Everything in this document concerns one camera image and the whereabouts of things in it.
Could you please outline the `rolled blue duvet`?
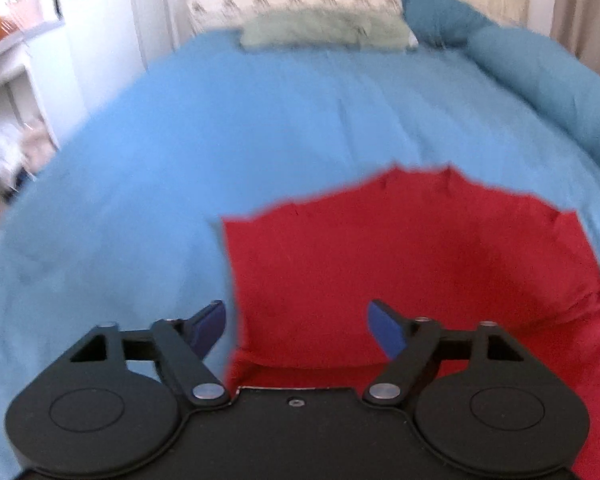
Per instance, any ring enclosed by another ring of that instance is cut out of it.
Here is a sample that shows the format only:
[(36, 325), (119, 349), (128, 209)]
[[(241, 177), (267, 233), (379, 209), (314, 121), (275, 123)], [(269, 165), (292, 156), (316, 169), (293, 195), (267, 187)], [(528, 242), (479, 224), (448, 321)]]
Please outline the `rolled blue duvet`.
[(473, 32), (466, 53), (483, 70), (563, 128), (600, 167), (600, 75), (560, 44), (525, 28)]

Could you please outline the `green pillow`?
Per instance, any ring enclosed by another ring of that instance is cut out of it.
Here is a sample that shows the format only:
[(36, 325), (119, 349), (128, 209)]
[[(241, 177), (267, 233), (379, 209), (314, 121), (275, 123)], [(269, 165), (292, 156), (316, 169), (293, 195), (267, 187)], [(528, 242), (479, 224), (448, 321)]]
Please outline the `green pillow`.
[(302, 8), (256, 16), (242, 26), (240, 45), (249, 50), (346, 47), (404, 51), (416, 49), (418, 40), (398, 14)]

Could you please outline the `red cloth garment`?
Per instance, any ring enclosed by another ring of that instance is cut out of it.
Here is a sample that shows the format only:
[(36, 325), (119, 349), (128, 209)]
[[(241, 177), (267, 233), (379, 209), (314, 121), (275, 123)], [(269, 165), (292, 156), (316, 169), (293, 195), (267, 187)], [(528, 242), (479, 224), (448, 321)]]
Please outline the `red cloth garment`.
[(576, 471), (600, 479), (600, 267), (574, 212), (451, 168), (394, 168), (223, 231), (238, 312), (231, 389), (363, 389), (386, 364), (367, 325), (375, 299), (452, 330), (493, 321), (585, 402)]

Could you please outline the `blue bed sheet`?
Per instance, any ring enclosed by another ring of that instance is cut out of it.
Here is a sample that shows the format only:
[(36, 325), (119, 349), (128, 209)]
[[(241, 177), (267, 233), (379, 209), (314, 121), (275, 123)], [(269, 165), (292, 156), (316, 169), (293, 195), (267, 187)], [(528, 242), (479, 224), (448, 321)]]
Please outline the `blue bed sheet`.
[(600, 166), (463, 50), (248, 52), (200, 35), (102, 108), (0, 222), (0, 479), (16, 393), (94, 325), (228, 299), (222, 216), (393, 164), (577, 211), (600, 256)]

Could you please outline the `white wardrobe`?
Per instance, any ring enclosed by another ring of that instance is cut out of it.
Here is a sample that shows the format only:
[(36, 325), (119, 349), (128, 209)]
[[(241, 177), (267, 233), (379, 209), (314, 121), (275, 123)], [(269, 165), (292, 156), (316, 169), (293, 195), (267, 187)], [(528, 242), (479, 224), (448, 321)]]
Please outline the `white wardrobe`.
[(73, 73), (93, 114), (175, 47), (168, 0), (56, 0)]

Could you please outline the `dark teal pillow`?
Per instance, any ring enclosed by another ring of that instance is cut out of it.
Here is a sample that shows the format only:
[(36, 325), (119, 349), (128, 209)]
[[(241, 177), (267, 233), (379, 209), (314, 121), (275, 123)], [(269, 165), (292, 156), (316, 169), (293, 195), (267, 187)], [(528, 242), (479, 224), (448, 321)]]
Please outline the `dark teal pillow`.
[(463, 47), (468, 38), (494, 21), (462, 0), (401, 0), (406, 24), (420, 44)]

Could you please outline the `white shelf unit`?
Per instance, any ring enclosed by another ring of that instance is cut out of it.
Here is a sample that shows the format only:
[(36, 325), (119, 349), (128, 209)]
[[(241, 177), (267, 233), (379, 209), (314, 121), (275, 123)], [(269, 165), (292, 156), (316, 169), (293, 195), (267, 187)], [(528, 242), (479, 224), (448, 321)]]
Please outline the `white shelf unit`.
[(0, 178), (59, 150), (84, 108), (57, 0), (0, 0)]

